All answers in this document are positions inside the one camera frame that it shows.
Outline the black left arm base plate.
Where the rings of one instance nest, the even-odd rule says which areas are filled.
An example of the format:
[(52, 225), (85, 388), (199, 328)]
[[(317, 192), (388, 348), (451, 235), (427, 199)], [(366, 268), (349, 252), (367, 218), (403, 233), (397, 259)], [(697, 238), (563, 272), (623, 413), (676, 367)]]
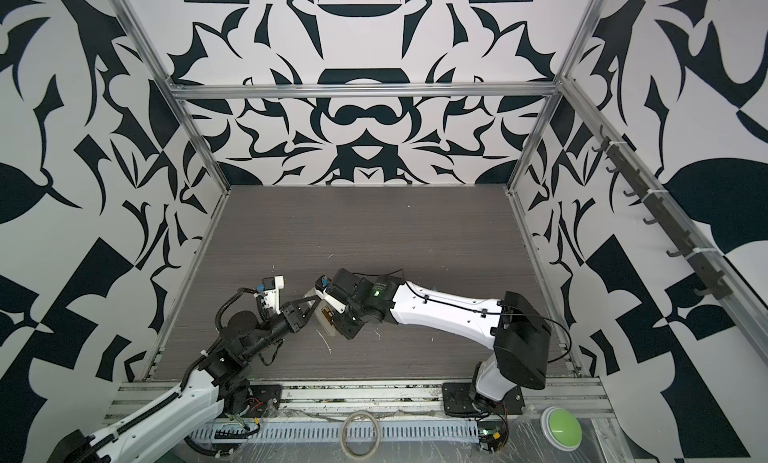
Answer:
[(280, 384), (251, 384), (245, 393), (244, 406), (237, 414), (244, 418), (261, 418), (277, 412), (282, 403)]

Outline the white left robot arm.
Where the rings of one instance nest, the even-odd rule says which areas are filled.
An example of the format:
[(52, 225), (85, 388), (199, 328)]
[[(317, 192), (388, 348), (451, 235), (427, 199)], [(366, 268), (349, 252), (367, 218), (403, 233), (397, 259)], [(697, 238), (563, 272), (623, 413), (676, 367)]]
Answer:
[(89, 435), (73, 431), (48, 460), (154, 462), (203, 424), (222, 414), (240, 415), (247, 408), (251, 361), (299, 332), (320, 302), (311, 296), (283, 303), (266, 321), (251, 311), (232, 315), (173, 388), (106, 428)]

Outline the small green circuit board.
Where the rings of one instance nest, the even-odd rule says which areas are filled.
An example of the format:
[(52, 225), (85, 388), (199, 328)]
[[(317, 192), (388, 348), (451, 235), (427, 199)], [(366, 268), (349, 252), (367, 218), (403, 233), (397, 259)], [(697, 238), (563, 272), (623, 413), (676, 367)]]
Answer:
[(509, 429), (507, 422), (500, 420), (482, 420), (478, 422), (478, 445), (482, 451), (497, 453), (508, 441)]

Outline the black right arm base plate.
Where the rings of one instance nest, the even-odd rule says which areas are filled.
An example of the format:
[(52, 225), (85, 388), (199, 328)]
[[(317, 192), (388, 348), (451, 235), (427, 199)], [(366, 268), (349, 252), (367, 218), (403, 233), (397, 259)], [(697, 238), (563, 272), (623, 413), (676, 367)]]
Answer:
[(475, 394), (469, 382), (444, 382), (441, 385), (443, 412), (450, 417), (470, 418), (507, 411), (508, 415), (521, 415), (525, 407), (519, 386), (506, 393), (500, 402)]

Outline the white remote control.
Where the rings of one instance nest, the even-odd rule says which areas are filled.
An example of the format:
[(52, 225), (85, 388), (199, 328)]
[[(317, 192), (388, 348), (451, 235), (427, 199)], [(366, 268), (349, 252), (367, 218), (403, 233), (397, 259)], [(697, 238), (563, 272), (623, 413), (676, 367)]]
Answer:
[(316, 308), (313, 316), (317, 319), (326, 335), (335, 337), (337, 331), (332, 322), (333, 308), (324, 299), (320, 298), (315, 290), (308, 291), (305, 297), (316, 299), (316, 302), (312, 304)]

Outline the aluminium enclosure frame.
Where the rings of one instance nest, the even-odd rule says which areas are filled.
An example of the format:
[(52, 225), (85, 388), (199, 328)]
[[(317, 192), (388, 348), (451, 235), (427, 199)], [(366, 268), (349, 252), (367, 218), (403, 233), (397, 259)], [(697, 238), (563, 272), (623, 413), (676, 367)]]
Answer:
[[(537, 117), (531, 132), (530, 141), (538, 143), (546, 124), (552, 122), (554, 112), (561, 100), (567, 100), (577, 116), (588, 127), (590, 133), (599, 142), (599, 128), (604, 126), (604, 133), (613, 140), (621, 138), (616, 128), (597, 110), (578, 83), (570, 78), (570, 67), (552, 82), (532, 83), (353, 83), (353, 84), (299, 84), (299, 85), (250, 85), (250, 86), (178, 86), (171, 83), (164, 74), (159, 57), (152, 48), (150, 39), (142, 27), (129, 0), (107, 0), (116, 13), (116, 17), (136, 45), (145, 65), (159, 86), (159, 91), (169, 104), (171, 112), (180, 123), (185, 135), (189, 137), (193, 148), (201, 156), (204, 166), (213, 174), (214, 181), (223, 193), (231, 190), (220, 166), (215, 161), (206, 141), (193, 123), (183, 104), (187, 100), (226, 99), (228, 97), (302, 99), (307, 98), (368, 98), (368, 97), (449, 97), (449, 96), (531, 96), (545, 97), (547, 103)], [(724, 311), (740, 329), (745, 339), (761, 357), (767, 356), (767, 308), (761, 303), (758, 294), (749, 287), (746, 280), (738, 274), (735, 267), (726, 261), (722, 252), (713, 242), (696, 228), (695, 234), (711, 245), (715, 250), (715, 263), (726, 275), (734, 294), (724, 300), (718, 300)]]

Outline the green push button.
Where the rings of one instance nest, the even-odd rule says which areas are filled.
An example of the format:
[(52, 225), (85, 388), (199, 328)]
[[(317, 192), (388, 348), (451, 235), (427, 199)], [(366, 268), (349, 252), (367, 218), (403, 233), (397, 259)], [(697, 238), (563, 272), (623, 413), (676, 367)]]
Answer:
[(560, 451), (573, 452), (581, 446), (582, 426), (570, 411), (548, 407), (541, 414), (540, 425), (545, 439)]

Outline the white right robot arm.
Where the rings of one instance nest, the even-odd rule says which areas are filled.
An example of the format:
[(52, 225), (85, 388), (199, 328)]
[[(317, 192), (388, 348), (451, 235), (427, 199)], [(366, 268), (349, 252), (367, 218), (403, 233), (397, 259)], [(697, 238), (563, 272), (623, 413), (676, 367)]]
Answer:
[(479, 363), (470, 397), (500, 402), (514, 388), (546, 386), (553, 321), (521, 294), (502, 299), (468, 298), (421, 287), (396, 275), (362, 274), (340, 269), (315, 283), (317, 295), (331, 307), (333, 328), (351, 340), (366, 324), (426, 327), (471, 340), (493, 352)]

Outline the clear tape roll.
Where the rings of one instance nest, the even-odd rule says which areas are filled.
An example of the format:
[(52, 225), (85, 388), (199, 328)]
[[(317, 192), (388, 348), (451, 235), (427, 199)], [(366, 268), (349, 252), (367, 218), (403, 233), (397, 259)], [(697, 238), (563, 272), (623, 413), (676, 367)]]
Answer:
[[(368, 411), (356, 411), (349, 415), (339, 430), (339, 441), (343, 453), (352, 460), (362, 461), (373, 456), (381, 444), (383, 431), (376, 416)], [(364, 452), (351, 447), (352, 443), (361, 443), (370, 439), (370, 445)]]

